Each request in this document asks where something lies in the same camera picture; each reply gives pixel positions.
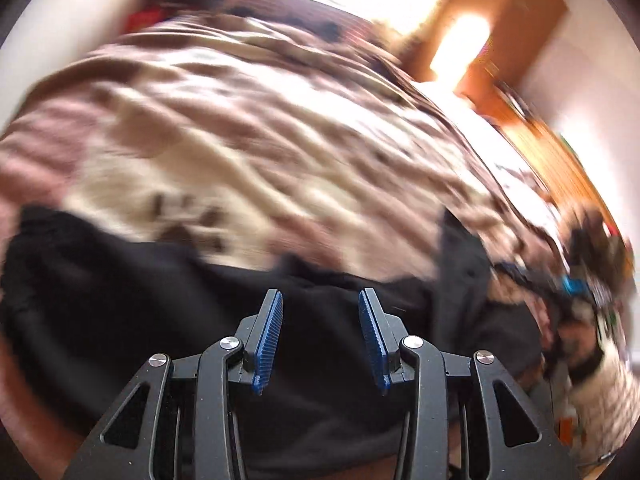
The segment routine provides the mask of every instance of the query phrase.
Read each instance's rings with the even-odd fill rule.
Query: wooden cabinet
[[[478,105],[492,92],[494,78],[518,85],[566,10],[563,0],[449,0],[402,68],[417,81],[434,80],[431,60],[451,25],[462,14],[482,16],[490,38],[456,89]]]
[[[545,123],[538,120],[524,121],[495,90],[487,95],[476,112],[490,116],[500,126],[503,136],[546,185],[550,202],[556,206],[576,200],[597,204],[605,222],[618,229],[580,161]],[[633,256],[627,253],[625,271],[629,276],[633,268]]]

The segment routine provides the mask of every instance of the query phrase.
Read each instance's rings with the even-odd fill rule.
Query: white wall
[[[640,52],[607,0],[565,1],[568,17],[520,93],[571,144],[640,254]],[[640,304],[633,318],[640,361]]]
[[[133,0],[31,0],[0,48],[0,131],[38,80],[116,36]]]

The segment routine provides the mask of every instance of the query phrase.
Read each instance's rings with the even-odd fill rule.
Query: patterned blanket
[[[433,277],[446,206],[492,259],[548,264],[548,245],[479,168],[356,47],[185,16],[33,89],[0,143],[0,237],[20,204],[41,202],[219,264],[265,268],[293,251],[376,280]]]

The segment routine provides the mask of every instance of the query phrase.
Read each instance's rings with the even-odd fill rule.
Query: bed
[[[557,269],[554,208],[526,161],[348,30],[329,43],[190,10],[48,76],[0,142],[2,252],[20,207],[37,202],[226,266],[267,269],[292,252],[372,280],[428,278],[446,207],[493,261]],[[490,295],[527,301],[548,340],[540,302],[497,278]],[[2,359],[20,397],[2,420],[36,471],[58,478],[80,437],[29,393],[7,347]]]

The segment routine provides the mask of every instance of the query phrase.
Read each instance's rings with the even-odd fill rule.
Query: red object
[[[565,446],[571,447],[574,444],[574,420],[563,417],[558,421],[558,440]]]
[[[131,34],[132,32],[138,32],[143,28],[151,27],[151,25],[162,22],[165,18],[166,14],[160,7],[134,12],[127,17],[124,33]]]
[[[620,232],[616,229],[616,226],[613,224],[607,223],[607,229],[609,230],[609,234],[611,236],[620,236]]]

